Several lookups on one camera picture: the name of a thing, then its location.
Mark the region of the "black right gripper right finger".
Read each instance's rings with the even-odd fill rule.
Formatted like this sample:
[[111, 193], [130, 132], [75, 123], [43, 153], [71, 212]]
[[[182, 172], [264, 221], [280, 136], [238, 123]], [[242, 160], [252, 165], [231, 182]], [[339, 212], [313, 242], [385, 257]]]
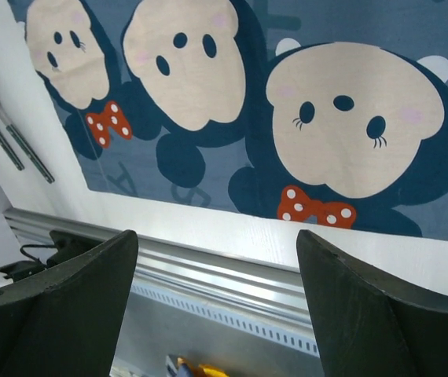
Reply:
[[296, 250], [327, 376], [448, 376], [448, 296], [361, 261], [310, 230]]

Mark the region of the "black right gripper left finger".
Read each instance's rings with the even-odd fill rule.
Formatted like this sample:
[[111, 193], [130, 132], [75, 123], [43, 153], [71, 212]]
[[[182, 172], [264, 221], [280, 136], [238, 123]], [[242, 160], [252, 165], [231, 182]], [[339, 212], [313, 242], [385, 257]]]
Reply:
[[126, 230], [0, 287], [0, 376], [107, 376], [137, 257]]

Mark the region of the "blue cartoon mouse placemat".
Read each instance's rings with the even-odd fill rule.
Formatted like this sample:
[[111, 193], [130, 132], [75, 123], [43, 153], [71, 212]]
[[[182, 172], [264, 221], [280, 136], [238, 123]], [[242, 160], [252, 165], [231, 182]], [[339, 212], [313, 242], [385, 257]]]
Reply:
[[448, 241], [448, 1], [12, 1], [90, 190]]

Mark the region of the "spoon with green handle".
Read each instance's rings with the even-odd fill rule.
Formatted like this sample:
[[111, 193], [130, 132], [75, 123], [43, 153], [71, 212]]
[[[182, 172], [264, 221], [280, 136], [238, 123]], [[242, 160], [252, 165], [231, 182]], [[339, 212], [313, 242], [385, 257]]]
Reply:
[[5, 125], [8, 134], [17, 143], [23, 153], [28, 157], [28, 159], [35, 166], [36, 170], [44, 177], [47, 183], [53, 184], [55, 178], [50, 173], [49, 169], [45, 166], [43, 161], [36, 154], [35, 150], [30, 146], [25, 136], [19, 131], [19, 129], [12, 122], [10, 117], [7, 115], [6, 111], [2, 107], [0, 102], [0, 120]]

